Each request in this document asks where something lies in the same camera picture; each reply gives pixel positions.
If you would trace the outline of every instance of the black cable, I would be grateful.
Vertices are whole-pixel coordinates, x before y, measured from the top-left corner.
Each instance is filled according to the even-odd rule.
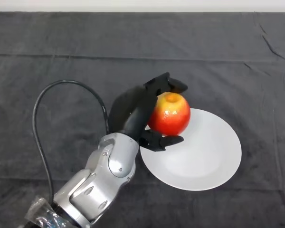
[[[83,88],[85,88],[86,90],[88,90],[90,93],[92,93],[96,99],[98,100],[99,104],[101,105],[103,114],[104,114],[104,123],[105,123],[105,129],[106,129],[106,133],[109,134],[109,124],[108,124],[108,115],[107,115],[107,111],[105,108],[105,104],[102,101],[102,99],[100,98],[100,96],[90,87],[88,87],[87,85],[78,82],[78,81],[74,81],[74,80],[59,80],[56,82],[53,82],[51,84],[49,84],[47,87],[45,87],[41,93],[39,94],[37,101],[34,105],[34,110],[33,110],[33,116],[32,116],[32,124],[33,124],[33,134],[34,134],[34,138],[35,138],[35,142],[37,144],[38,150],[40,152],[40,156],[41,159],[43,161],[44,167],[46,169],[46,173],[47,173],[47,180],[48,180],[48,185],[49,185],[49,204],[52,205],[53,204],[53,198],[54,198],[54,193],[53,193],[53,181],[52,181],[52,175],[51,172],[48,168],[48,163],[47,163],[47,159],[45,157],[45,154],[43,152],[41,143],[40,143],[40,138],[37,132],[37,123],[36,123],[36,116],[37,116],[37,110],[38,110],[38,106],[39,103],[41,101],[41,98],[44,96],[44,94],[46,93],[47,90],[49,90],[50,88],[52,88],[53,86],[59,85],[59,84],[75,84],[75,85],[79,85]]]

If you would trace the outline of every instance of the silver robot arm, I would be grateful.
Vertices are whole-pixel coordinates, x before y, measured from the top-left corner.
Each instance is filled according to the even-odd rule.
[[[54,202],[80,227],[91,227],[133,177],[138,150],[138,143],[125,134],[104,136],[85,169],[55,194]]]
[[[86,87],[79,82],[75,84]],[[56,214],[75,227],[91,227],[110,207],[119,189],[133,177],[135,157],[140,146],[152,151],[164,151],[166,146],[182,142],[180,136],[163,137],[158,132],[145,130],[145,127],[158,95],[164,92],[182,93],[187,88],[165,73],[118,96],[108,118],[110,134],[101,139],[85,168],[54,195],[52,207]],[[30,225],[28,223],[25,228],[38,227]]]

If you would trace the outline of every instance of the apple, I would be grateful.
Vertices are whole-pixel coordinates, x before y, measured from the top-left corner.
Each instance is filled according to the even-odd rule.
[[[149,127],[164,135],[179,135],[189,124],[190,106],[186,99],[176,93],[158,96]]]

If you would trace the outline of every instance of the white plate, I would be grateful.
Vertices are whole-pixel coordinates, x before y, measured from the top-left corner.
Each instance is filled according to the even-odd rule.
[[[237,134],[218,116],[191,109],[184,141],[153,152],[141,148],[142,159],[162,182],[183,190],[215,188],[237,171],[242,150]]]

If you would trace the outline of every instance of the plastic bag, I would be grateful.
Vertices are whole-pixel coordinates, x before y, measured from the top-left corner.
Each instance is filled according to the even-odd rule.
[[[25,218],[41,228],[76,228],[60,217],[42,197],[36,197]]]

